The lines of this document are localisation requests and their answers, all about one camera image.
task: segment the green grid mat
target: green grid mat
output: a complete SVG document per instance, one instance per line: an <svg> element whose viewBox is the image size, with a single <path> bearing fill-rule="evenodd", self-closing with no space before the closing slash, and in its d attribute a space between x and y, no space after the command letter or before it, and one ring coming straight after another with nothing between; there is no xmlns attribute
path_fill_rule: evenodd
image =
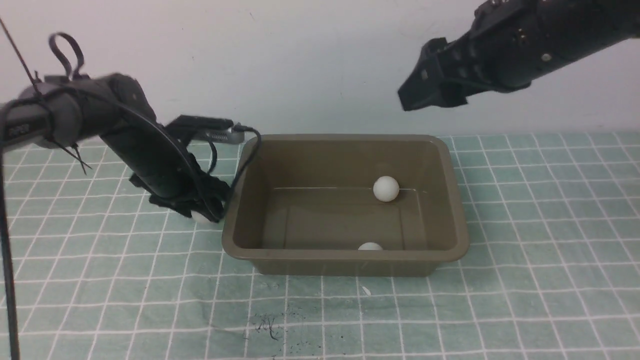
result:
<svg viewBox="0 0 640 360"><path fill-rule="evenodd" d="M442 139L472 244L428 279L256 274L104 144L5 155L23 359L640 359L640 133Z"/></svg>

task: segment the ping pong ball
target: ping pong ball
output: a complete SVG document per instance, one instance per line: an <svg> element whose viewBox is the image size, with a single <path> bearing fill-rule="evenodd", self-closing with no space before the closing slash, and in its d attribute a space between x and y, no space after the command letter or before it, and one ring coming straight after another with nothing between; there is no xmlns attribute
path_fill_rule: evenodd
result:
<svg viewBox="0 0 640 360"><path fill-rule="evenodd" d="M400 186L398 182L390 176L383 176L373 184L373 195L383 202L390 202L398 196Z"/></svg>
<svg viewBox="0 0 640 360"><path fill-rule="evenodd" d="M195 220L198 224L211 224L208 218L206 218L203 214L197 211L191 211L191 218Z"/></svg>
<svg viewBox="0 0 640 360"><path fill-rule="evenodd" d="M358 248L358 250L382 250L382 246L376 243L364 243Z"/></svg>

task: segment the plastic tray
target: plastic tray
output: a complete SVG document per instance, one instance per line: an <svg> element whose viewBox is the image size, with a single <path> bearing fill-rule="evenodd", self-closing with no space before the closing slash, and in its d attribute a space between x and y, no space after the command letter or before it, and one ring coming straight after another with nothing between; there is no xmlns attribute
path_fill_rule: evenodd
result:
<svg viewBox="0 0 640 360"><path fill-rule="evenodd" d="M375 198L380 176L398 181L396 200ZM370 241L383 250L358 250ZM464 256L469 239L438 138L267 135L237 184L222 244L262 274L427 276Z"/></svg>

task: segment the white wall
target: white wall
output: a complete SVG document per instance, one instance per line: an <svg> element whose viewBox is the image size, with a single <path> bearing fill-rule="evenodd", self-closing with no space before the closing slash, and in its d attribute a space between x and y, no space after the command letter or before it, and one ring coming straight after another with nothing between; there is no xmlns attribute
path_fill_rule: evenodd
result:
<svg viewBox="0 0 640 360"><path fill-rule="evenodd" d="M264 133L436 135L640 127L640 41L510 95L405 113L396 90L433 37L459 37L482 0L2 0L31 69L61 73L66 31L92 76L136 77L162 122L230 117ZM0 41L0 101L27 84Z"/></svg>

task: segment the black cable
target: black cable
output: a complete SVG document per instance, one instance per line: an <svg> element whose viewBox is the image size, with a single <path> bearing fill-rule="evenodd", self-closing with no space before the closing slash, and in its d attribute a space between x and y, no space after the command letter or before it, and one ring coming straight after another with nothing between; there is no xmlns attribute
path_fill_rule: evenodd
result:
<svg viewBox="0 0 640 360"><path fill-rule="evenodd" d="M118 101L114 101L111 99L108 99L107 97L104 97L102 95L99 94L95 94L91 91L87 91L87 90L83 90L83 89L76 89L76 88L72 88L70 86L65 86L65 85L59 85L60 87L67 89L69 92L75 92L77 94L81 94L81 95L85 95L87 97L92 97L96 100L100 100L100 101L104 101L112 106L116 106L117 108L126 111L127 113L129 113L130 115L133 115L134 117L138 118L139 120L142 120L142 124L146 125L148 127L150 127L151 129L153 129L154 131L157 131L160 135L162 135L162 137L168 142L168 144L173 147L176 151L178 151L178 153L180 154L180 157L182 159L182 161L184 162L185 168L189 171L189 174L193 180L194 186L196 188L196 191L198 192L198 195L200 196L200 199L202 200L202 202L204 203L205 207L207 208L207 211L212 215L215 216L216 212L213 211L213 206L211 205L211 202L209 201L209 198L205 195L206 194L206 190L204 187L204 184L202 182L202 180L200 179L200 176L198 176L198 172L196 171L196 169L193 167L191 161L189 160L189 152L187 151L186 147L183 146L178 140L176 140L174 137L172 137L171 135L169 135L166 130L157 122L150 120L149 118L147 118L146 116L142 115L141 113L139 113L137 110L135 110L134 108L122 104L121 102ZM245 163L242 165L242 167L239 169L239 171L237 172L235 178L233 179L233 181L231 182L230 185L230 191L229 191L229 197L225 200L225 207L223 208L222 214L220 215L220 218L218 220L222 220L225 215L227 214L228 210L229 210L229 203L230 203L230 199L231 196L233 196L237 182L240 180L240 177L242 176L242 174L244 173L244 171L246 170L246 168L249 166L249 164L255 159L258 150L260 149L260 146L262 145L262 137L260 135L260 133L250 127L250 126L244 126L244 125L236 125L234 126L234 130L236 131L242 131L242 132L250 132L255 134L256 136L256 144L253 147L251 154L249 155L249 157L247 158L247 160L245 161Z"/></svg>
<svg viewBox="0 0 640 360"><path fill-rule="evenodd" d="M0 110L0 247L4 272L4 292L6 293L6 313L9 323L9 347L12 360L20 360L20 342L18 340L18 313L15 303L15 283L13 279L13 261L11 255L11 243L9 239L9 224L4 200L4 171L3 171L3 146L4 125L9 111L25 101L13 100L5 104Z"/></svg>
<svg viewBox="0 0 640 360"><path fill-rule="evenodd" d="M127 112L128 114L133 115L137 119L142 120L141 123L144 126L147 126L151 130L159 133L162 136L162 138L166 141L166 143L169 146L173 147L178 152L182 162L184 163L184 168L186 168L188 170L188 172L189 172L189 174L190 174L190 176L191 176L191 178L193 180L193 184L194 184L194 186L196 188L196 191L198 192L198 195L202 199L205 207L207 208L207 211L211 215L215 216L216 212L214 211L214 207L213 207L213 205L211 205L211 202L209 201L209 199L205 196L206 191L205 191L205 188L204 188L204 184L202 183L202 180L200 179L200 176L198 176L198 172L193 168L191 160L189 159L189 152L187 151L186 147L183 146L178 140L176 140L174 137L169 135L166 132L166 130L164 130L164 128L160 124L148 119L146 116L142 115L141 113L139 113L134 108L132 108L132 107L130 107L128 105L122 104L121 102L108 99L107 97L104 97L104 96L99 95L99 94L95 94L95 93L93 93L91 91L72 88L72 87L66 86L66 85L59 85L59 86L62 87L62 88L66 88L70 92L75 92L77 94L81 94L81 95L84 95L84 96L87 96L87 97L92 97L92 98L94 98L96 100L104 101L104 102L108 103L109 105L116 106L117 108Z"/></svg>
<svg viewBox="0 0 640 360"><path fill-rule="evenodd" d="M231 191L229 191L229 198L227 198L226 201L225 201L225 207L224 207L224 209L222 211L222 218L224 218L225 215L227 214L227 212L229 211L229 207L230 207L230 204L231 204L231 197L234 195L234 192L236 191L236 186L238 184L238 181L240 181L240 178L242 177L242 175L243 175L244 171L246 170L246 168L249 167L249 164L258 155L258 150L260 150L260 146L262 145L262 136L260 135L260 133L256 129L254 129L254 128L250 127L250 126L244 126L244 125L236 125L236 126L233 127L233 129L237 130L237 131L242 131L244 133L253 133L253 134L255 134L255 145L251 149L251 153L247 157L246 161L242 164L240 169L236 172L236 176L234 177L233 181L231 182L231 185L229 186Z"/></svg>
<svg viewBox="0 0 640 360"><path fill-rule="evenodd" d="M216 164L218 163L218 151L216 150L216 146L211 140L207 140L207 142L209 143L209 147L211 148L211 162L209 163L207 175L211 175L211 173L213 172L213 168L216 167Z"/></svg>

